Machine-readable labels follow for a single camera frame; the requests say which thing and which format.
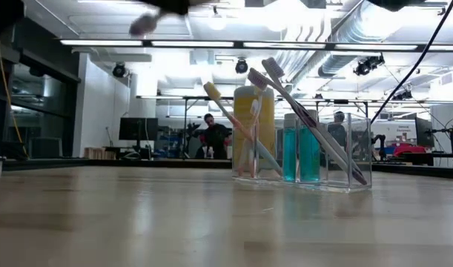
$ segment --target teal liquid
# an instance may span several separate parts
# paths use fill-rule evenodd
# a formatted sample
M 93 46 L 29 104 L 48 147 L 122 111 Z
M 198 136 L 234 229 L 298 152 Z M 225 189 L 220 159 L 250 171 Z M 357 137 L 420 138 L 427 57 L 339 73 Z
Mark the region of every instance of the teal liquid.
M 300 182 L 320 180 L 320 144 L 310 130 L 300 129 Z
M 295 181 L 297 167 L 295 138 L 295 128 L 284 129 L 282 172 L 286 182 Z

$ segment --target window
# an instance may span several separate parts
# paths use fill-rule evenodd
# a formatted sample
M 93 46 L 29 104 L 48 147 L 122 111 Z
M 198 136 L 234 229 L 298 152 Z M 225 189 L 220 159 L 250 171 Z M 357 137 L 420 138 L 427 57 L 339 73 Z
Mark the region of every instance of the window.
M 12 111 L 30 158 L 70 156 L 71 151 L 66 149 L 69 142 L 64 138 L 65 119 L 15 105 L 12 105 Z M 19 141 L 12 119 L 9 122 L 7 140 Z
M 37 69 L 17 64 L 13 70 L 12 99 L 64 113 L 67 86 Z

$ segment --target yellow bottle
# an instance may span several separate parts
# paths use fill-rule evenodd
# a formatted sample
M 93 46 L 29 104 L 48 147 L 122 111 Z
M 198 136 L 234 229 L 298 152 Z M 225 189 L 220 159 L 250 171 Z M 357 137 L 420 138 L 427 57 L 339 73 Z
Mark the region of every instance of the yellow bottle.
M 241 124 L 249 129 L 251 128 L 251 121 L 253 114 L 251 113 L 251 105 L 253 101 L 259 100 L 258 95 L 255 93 L 254 86 L 242 86 L 234 91 L 234 117 L 238 119 Z M 275 157 L 276 154 L 276 131 L 274 125 L 274 92 L 268 88 L 262 93 L 262 107 L 259 115 L 259 141 L 268 149 L 268 151 Z M 239 164 L 239 157 L 244 142 L 244 135 L 240 131 L 234 131 L 233 135 L 233 171 L 237 171 Z M 259 157 L 259 169 L 268 170 L 272 169 L 271 165 L 264 159 Z

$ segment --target orange cable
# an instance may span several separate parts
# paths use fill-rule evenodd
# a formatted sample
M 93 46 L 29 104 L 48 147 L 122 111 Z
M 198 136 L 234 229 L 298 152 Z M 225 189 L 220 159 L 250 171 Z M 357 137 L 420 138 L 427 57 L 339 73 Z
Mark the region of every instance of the orange cable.
M 25 144 L 22 141 L 22 137 L 20 136 L 19 127 L 17 126 L 16 116 L 13 114 L 13 111 L 12 111 L 12 99 L 10 98 L 9 86 L 7 85 L 7 78 L 5 77 L 4 63 L 2 61 L 1 46 L 0 46 L 0 64 L 1 64 L 2 79 L 4 80 L 4 88 L 5 88 L 5 93 L 7 94 L 7 102 L 9 104 L 10 115 L 12 116 L 13 125 L 16 128 L 17 137 L 19 138 L 19 141 L 22 144 L 25 156 L 27 156 L 27 158 L 29 158 L 28 153 L 27 153 L 27 149 L 25 149 Z

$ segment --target toothbrush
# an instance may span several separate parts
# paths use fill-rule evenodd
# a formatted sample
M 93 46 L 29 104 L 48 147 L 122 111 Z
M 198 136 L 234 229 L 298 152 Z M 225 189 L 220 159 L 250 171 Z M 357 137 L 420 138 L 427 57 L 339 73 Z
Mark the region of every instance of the toothbrush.
M 253 136 L 254 139 L 257 139 L 257 136 L 255 136 L 256 131 L 253 131 L 254 127 L 259 127 L 257 124 L 259 115 L 261 113 L 261 107 L 262 107 L 262 90 L 259 89 L 259 100 L 253 100 L 251 104 L 251 114 L 253 115 L 253 118 L 251 120 L 251 135 Z M 240 176 L 242 176 L 242 173 L 244 171 L 244 165 L 245 165 L 245 154 L 249 154 L 251 149 L 251 146 L 249 145 L 249 141 L 247 139 L 244 139 L 244 142 L 242 143 L 242 150 L 241 150 L 241 156 L 239 156 L 239 167 L 238 167 L 238 173 Z M 249 159 L 249 171 L 251 172 L 251 178 L 254 178 L 254 163 L 252 162 L 254 158 Z
M 337 162 L 337 164 L 344 170 L 348 172 L 348 164 L 346 153 L 341 148 L 337 150 L 339 145 L 337 141 L 330 135 L 329 132 L 321 131 L 320 125 L 315 121 L 314 118 L 310 116 L 308 111 L 300 105 L 297 101 L 295 101 L 290 94 L 288 94 L 285 89 L 280 85 L 278 76 L 283 76 L 283 71 L 274 61 L 274 59 L 269 59 L 268 61 L 262 61 L 262 64 L 266 71 L 268 72 L 269 76 L 272 77 L 274 82 L 263 76 L 255 69 L 250 70 L 250 76 L 248 77 L 249 80 L 255 84 L 256 86 L 267 86 L 270 85 L 274 89 L 276 89 L 284 98 L 289 102 L 294 112 L 299 116 L 302 122 L 310 129 L 313 135 L 320 141 L 320 144 L 324 147 L 324 149 L 330 153 L 332 158 Z M 353 177 L 363 185 L 366 185 L 367 182 L 363 178 L 360 169 L 356 166 L 356 163 L 352 162 L 353 170 L 352 175 Z
M 333 158 L 337 158 L 337 156 L 340 156 L 343 159 L 343 162 L 347 163 L 348 157 L 346 155 L 346 152 L 340 147 L 340 145 L 337 143 L 335 138 L 333 138 L 333 136 L 328 131 L 322 129 L 320 124 L 318 124 L 318 122 L 315 120 L 315 118 L 311 117 L 310 114 L 308 113 L 308 111 L 300 103 L 295 101 L 292 98 L 292 96 L 289 93 L 287 93 L 287 91 L 285 91 L 284 87 L 281 85 L 281 83 L 279 81 L 279 77 L 283 76 L 284 72 L 283 72 L 282 68 L 276 63 L 274 58 L 269 58 L 267 60 L 263 60 L 262 65 L 268 72 L 269 76 L 274 80 L 274 84 L 279 89 L 278 91 L 282 94 L 282 96 L 284 96 L 284 98 L 286 98 L 286 100 L 289 102 L 289 104 L 291 104 L 293 107 L 296 108 L 296 110 L 295 110 L 296 112 L 299 111 L 299 113 L 297 113 L 297 115 L 299 115 L 299 116 L 302 115 L 301 116 L 302 121 L 305 124 L 308 122 L 309 125 L 307 125 L 307 124 L 306 125 L 309 127 L 309 129 L 314 128 L 318 132 L 318 134 L 320 134 L 327 141 L 327 143 L 328 143 L 327 145 L 330 145 L 333 148 L 333 151 L 335 153 L 334 154 L 330 153 L 330 152 L 332 152 L 332 151 L 330 151 L 329 152 L 330 155 Z M 348 167 L 348 164 L 343 164 L 343 162 L 341 162 L 342 166 L 340 166 L 340 167 L 342 167 L 342 168 L 344 166 Z M 361 184 L 366 185 L 367 182 L 364 179 L 360 168 L 357 166 L 357 164 L 353 160 L 350 163 L 353 168 L 352 172 L 351 172 L 353 177 Z
M 205 85 L 203 85 L 203 89 L 205 89 L 210 99 L 218 105 L 219 109 L 225 114 L 225 116 L 229 119 L 233 126 L 241 131 L 244 137 L 247 138 L 248 141 L 251 142 L 251 144 L 254 144 L 254 138 L 252 137 L 252 134 L 244 126 L 242 126 L 241 122 L 239 122 L 238 119 L 227 112 L 225 107 L 221 104 L 221 102 L 219 101 L 219 99 L 221 98 L 221 93 L 216 89 L 214 84 L 207 82 Z M 259 151 L 259 154 L 272 165 L 274 170 L 280 176 L 282 176 L 281 167 L 279 166 L 275 158 L 271 155 L 271 153 L 269 153 L 268 149 L 265 148 L 265 146 L 259 140 L 257 141 L 257 150 Z
M 325 139 L 328 141 L 328 143 L 332 146 L 332 148 L 335 150 L 335 152 L 338 153 L 339 156 L 342 157 L 343 161 L 347 162 L 348 161 L 348 157 L 346 155 L 346 152 L 341 149 L 340 145 L 338 145 L 338 143 L 336 142 L 335 138 L 333 138 L 331 136 L 331 134 L 328 132 L 328 131 L 325 131 L 323 130 L 322 128 L 320 127 L 317 127 L 318 123 L 315 121 L 314 118 L 312 118 L 310 116 L 310 114 L 308 113 L 308 111 L 302 107 L 302 105 L 300 105 L 297 101 L 295 101 L 294 99 L 292 99 L 292 97 L 290 96 L 290 94 L 288 94 L 284 87 L 281 85 L 280 81 L 279 81 L 279 78 L 281 76 L 284 76 L 284 72 L 282 70 L 282 68 L 277 64 L 277 62 L 274 60 L 274 58 L 269 58 L 267 60 L 263 60 L 262 61 L 262 65 L 264 66 L 264 68 L 266 69 L 266 71 L 268 72 L 269 76 L 272 78 L 272 81 L 274 82 L 275 85 L 277 85 L 278 88 L 280 88 L 280 93 L 282 95 L 284 95 L 284 93 L 286 95 L 288 95 L 288 102 L 289 100 L 292 100 L 295 104 L 295 107 L 299 110 L 299 112 L 307 118 L 307 120 L 309 121 L 309 125 L 310 127 L 313 127 L 313 128 L 316 128 L 319 133 L 325 137 Z

